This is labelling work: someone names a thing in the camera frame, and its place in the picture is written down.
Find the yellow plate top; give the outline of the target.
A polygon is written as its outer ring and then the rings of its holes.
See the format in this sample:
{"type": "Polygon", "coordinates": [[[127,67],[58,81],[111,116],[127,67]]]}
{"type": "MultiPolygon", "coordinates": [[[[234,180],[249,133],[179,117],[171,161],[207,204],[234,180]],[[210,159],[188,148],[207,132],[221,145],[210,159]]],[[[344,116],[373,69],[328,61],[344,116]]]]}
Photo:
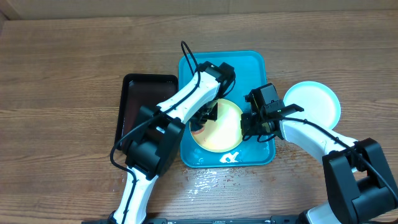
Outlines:
{"type": "Polygon", "coordinates": [[[210,152],[226,152],[237,147],[241,142],[241,115],[238,105],[226,99],[218,100],[218,116],[216,121],[208,120],[204,131],[192,134],[194,141],[210,152]]]}

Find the light blue plate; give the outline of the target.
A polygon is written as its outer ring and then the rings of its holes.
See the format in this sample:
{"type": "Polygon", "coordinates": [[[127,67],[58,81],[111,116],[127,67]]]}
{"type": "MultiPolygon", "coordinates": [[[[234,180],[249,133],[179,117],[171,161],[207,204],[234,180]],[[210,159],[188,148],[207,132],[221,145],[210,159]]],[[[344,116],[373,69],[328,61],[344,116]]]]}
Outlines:
{"type": "Polygon", "coordinates": [[[314,119],[314,123],[333,129],[341,117],[337,95],[326,85],[305,81],[290,87],[284,96],[285,105],[296,104],[314,119]]]}

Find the orange and green sponge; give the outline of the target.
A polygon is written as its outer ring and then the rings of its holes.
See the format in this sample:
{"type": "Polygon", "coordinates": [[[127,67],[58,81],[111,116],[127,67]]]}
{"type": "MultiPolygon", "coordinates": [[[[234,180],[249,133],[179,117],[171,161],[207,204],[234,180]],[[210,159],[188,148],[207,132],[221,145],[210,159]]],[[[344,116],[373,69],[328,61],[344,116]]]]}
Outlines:
{"type": "Polygon", "coordinates": [[[190,131],[192,134],[200,134],[204,131],[204,125],[202,124],[191,124],[190,131]]]}

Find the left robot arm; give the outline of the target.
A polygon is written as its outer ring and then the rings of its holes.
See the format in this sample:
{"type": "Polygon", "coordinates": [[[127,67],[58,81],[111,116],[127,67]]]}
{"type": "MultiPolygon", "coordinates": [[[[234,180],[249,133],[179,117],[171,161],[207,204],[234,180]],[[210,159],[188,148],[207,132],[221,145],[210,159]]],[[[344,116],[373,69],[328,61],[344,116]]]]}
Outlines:
{"type": "Polygon", "coordinates": [[[186,123],[201,128],[207,120],[217,119],[217,101],[234,87],[236,74],[227,63],[197,65],[191,81],[174,96],[154,108],[141,106],[132,129],[114,143],[121,149],[125,164],[119,165],[111,154],[112,165],[127,173],[126,186],[117,210],[107,223],[143,223],[147,203],[156,180],[173,163],[186,123]]]}

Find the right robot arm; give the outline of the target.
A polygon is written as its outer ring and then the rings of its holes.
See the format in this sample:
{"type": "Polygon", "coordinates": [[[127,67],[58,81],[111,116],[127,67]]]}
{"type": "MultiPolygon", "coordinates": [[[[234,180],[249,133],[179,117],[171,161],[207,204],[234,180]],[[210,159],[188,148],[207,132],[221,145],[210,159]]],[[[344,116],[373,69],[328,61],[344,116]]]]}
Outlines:
{"type": "Polygon", "coordinates": [[[326,85],[305,81],[279,98],[272,83],[245,97],[251,110],[241,116],[243,141],[280,138],[302,148],[323,167],[327,201],[300,215],[274,218],[272,223],[374,223],[397,209],[397,184],[381,145],[358,141],[333,129],[341,105],[326,85]]]}

